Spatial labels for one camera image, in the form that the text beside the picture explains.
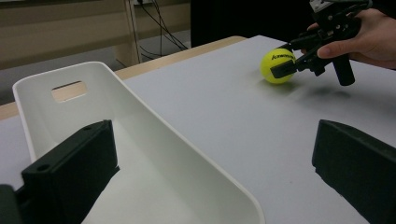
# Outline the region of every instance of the wooden table edge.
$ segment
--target wooden table edge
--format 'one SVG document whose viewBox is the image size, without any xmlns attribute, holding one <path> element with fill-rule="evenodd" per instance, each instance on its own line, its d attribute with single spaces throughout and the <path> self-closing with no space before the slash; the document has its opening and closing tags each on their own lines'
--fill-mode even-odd
<svg viewBox="0 0 396 224">
<path fill-rule="evenodd" d="M 202 46 L 198 46 L 192 49 L 186 49 L 181 52 L 177 52 L 168 56 L 161 57 L 159 59 L 155 59 L 152 61 L 148 61 L 145 63 L 140 63 L 131 67 L 123 68 L 119 71 L 116 71 L 116 75 L 120 77 L 120 79 L 124 80 L 130 77 L 135 77 L 140 74 L 144 74 L 148 71 L 158 69 L 164 67 L 166 65 L 181 62 L 183 60 L 208 53 L 209 51 L 215 49 L 221 49 L 227 47 L 231 44 L 235 44 L 242 40 L 245 40 L 245 37 L 234 35 L 230 37 L 223 38 L 218 41 L 214 41 L 208 44 L 204 44 Z M 0 105 L 0 120 L 9 119 L 14 116 L 19 115 L 17 103 L 12 102 L 5 105 Z"/>
</svg>

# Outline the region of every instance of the logo on tennis ball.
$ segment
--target logo on tennis ball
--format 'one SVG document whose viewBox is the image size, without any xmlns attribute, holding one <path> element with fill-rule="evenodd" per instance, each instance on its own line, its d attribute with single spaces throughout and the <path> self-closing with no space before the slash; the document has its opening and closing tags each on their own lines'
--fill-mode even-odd
<svg viewBox="0 0 396 224">
<path fill-rule="evenodd" d="M 262 76 L 270 83 L 282 84 L 287 82 L 293 74 L 289 74 L 285 77 L 276 78 L 271 72 L 271 68 L 289 60 L 293 60 L 295 63 L 296 58 L 292 52 L 288 49 L 273 49 L 262 57 L 262 62 L 260 64 L 260 71 Z"/>
</svg>

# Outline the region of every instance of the black mechanical part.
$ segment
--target black mechanical part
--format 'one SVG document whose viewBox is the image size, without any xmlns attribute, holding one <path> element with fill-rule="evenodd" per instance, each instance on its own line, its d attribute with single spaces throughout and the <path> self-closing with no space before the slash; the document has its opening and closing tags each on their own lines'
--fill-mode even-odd
<svg viewBox="0 0 396 224">
<path fill-rule="evenodd" d="M 17 195 L 10 185 L 0 185 L 0 223 L 23 224 Z"/>
<path fill-rule="evenodd" d="M 325 72 L 325 66 L 333 63 L 340 85 L 348 86 L 355 82 L 350 61 L 347 55 L 333 59 L 320 59 L 317 50 L 333 41 L 349 39 L 355 36 L 360 28 L 361 21 L 355 15 L 368 8 L 370 1 L 320 1 L 311 0 L 314 12 L 312 17 L 318 27 L 300 33 L 296 39 L 280 48 L 290 51 L 304 49 L 306 53 L 296 60 L 282 63 L 272 70 L 274 77 L 280 78 L 290 74 L 290 71 L 303 71 L 309 69 L 318 77 Z"/>
</svg>

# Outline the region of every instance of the human hand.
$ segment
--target human hand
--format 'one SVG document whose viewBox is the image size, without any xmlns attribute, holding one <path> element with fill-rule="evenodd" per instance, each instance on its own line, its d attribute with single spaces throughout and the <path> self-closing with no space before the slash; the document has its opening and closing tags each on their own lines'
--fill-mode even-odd
<svg viewBox="0 0 396 224">
<path fill-rule="evenodd" d="M 362 63 L 396 68 L 396 20 L 370 8 L 357 15 L 361 19 L 359 33 L 350 39 L 333 41 L 318 49 L 322 59 L 348 54 L 349 58 Z"/>
</svg>

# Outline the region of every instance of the bin handle hole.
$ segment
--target bin handle hole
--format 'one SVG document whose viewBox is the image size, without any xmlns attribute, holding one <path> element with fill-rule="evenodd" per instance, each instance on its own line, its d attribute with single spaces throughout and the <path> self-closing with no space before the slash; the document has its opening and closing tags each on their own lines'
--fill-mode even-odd
<svg viewBox="0 0 396 224">
<path fill-rule="evenodd" d="M 87 93 L 87 86 L 82 81 L 76 81 L 53 88 L 51 93 L 56 102 L 62 103 Z"/>
</svg>

